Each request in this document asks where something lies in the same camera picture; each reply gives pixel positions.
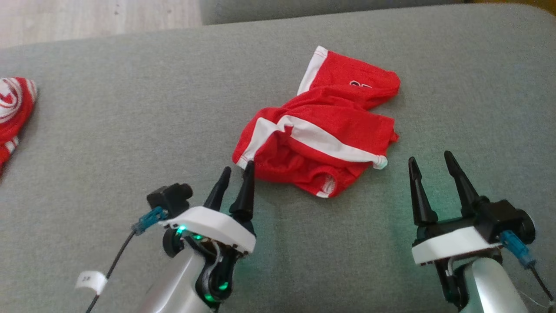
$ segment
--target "red garment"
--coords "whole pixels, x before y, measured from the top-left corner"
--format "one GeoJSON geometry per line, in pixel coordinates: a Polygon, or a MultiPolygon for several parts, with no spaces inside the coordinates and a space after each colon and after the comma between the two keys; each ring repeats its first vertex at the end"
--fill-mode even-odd
{"type": "Polygon", "coordinates": [[[318,47],[298,96],[260,110],[232,155],[257,178],[293,183],[319,197],[334,197],[370,165],[384,168],[398,140],[394,120],[367,112],[398,93],[394,72],[318,47]]]}
{"type": "Polygon", "coordinates": [[[31,115],[36,98],[37,88],[32,80],[21,77],[0,80],[0,174],[19,144],[17,134],[31,115]]]}

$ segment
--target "gray sofa cushion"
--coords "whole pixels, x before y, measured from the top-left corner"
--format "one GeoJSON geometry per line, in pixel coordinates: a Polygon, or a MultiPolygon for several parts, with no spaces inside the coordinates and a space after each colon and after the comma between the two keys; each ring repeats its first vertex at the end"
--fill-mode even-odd
{"type": "MultiPolygon", "coordinates": [[[[399,95],[373,110],[400,141],[333,199],[257,182],[255,253],[222,312],[456,312],[433,267],[413,263],[407,161],[417,157],[439,217],[459,202],[442,153],[477,190],[541,229],[551,266],[556,203],[556,18],[519,5],[454,5],[207,26],[0,51],[0,76],[39,101],[0,185],[2,312],[84,312],[84,270],[106,272],[145,196],[188,182],[204,201],[246,123],[292,98],[317,45],[395,71],[399,95]]],[[[234,168],[225,205],[241,182],[234,168]]],[[[132,313],[168,258],[163,230],[134,238],[95,312],[132,313]]],[[[545,301],[505,253],[517,287],[545,301]]],[[[530,307],[531,312],[544,312],[530,307]]]]}
{"type": "Polygon", "coordinates": [[[203,25],[211,25],[462,2],[464,0],[201,0],[199,7],[203,25]]]}

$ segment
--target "light wood floor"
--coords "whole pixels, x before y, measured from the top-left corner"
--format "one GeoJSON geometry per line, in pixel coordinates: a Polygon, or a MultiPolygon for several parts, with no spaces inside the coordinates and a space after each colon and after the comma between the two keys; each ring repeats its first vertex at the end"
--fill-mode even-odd
{"type": "Polygon", "coordinates": [[[0,48],[201,25],[199,0],[0,0],[0,48]]]}

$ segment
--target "thin wire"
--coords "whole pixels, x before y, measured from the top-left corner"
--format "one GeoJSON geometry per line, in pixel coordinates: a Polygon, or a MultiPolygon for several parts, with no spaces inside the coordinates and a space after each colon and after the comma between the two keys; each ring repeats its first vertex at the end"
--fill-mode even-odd
{"type": "Polygon", "coordinates": [[[531,271],[533,272],[535,279],[537,279],[537,281],[539,282],[540,287],[544,290],[544,293],[547,294],[548,299],[551,302],[554,302],[554,296],[550,293],[548,288],[545,286],[544,282],[540,279],[539,273],[537,273],[537,270],[535,269],[534,266],[531,266],[531,271]]]}
{"type": "Polygon", "coordinates": [[[544,306],[544,305],[542,305],[542,304],[536,302],[535,300],[533,300],[533,298],[531,298],[531,297],[529,297],[528,295],[526,295],[525,292],[523,292],[523,291],[521,291],[521,290],[519,290],[519,289],[518,289],[518,291],[521,292],[522,295],[524,295],[524,296],[526,296],[527,298],[529,298],[529,300],[531,300],[532,302],[535,302],[536,305],[541,306],[541,307],[543,307],[543,308],[545,308],[545,309],[548,309],[547,306],[544,306]]]}
{"type": "MultiPolygon", "coordinates": [[[[110,266],[110,269],[106,273],[106,280],[108,280],[108,278],[110,278],[110,276],[112,276],[112,272],[114,271],[114,268],[116,268],[116,264],[120,260],[120,257],[122,256],[122,253],[123,253],[123,250],[127,247],[129,242],[131,241],[131,238],[133,238],[134,236],[135,236],[135,231],[132,231],[131,234],[129,236],[127,236],[126,241],[123,243],[122,247],[120,248],[120,251],[116,255],[116,258],[112,262],[112,266],[110,266]]],[[[93,307],[97,303],[97,300],[100,296],[101,295],[96,295],[95,298],[93,298],[93,301],[91,302],[91,304],[89,305],[89,308],[87,309],[87,311],[85,313],[91,313],[91,310],[93,309],[93,307]]]]}

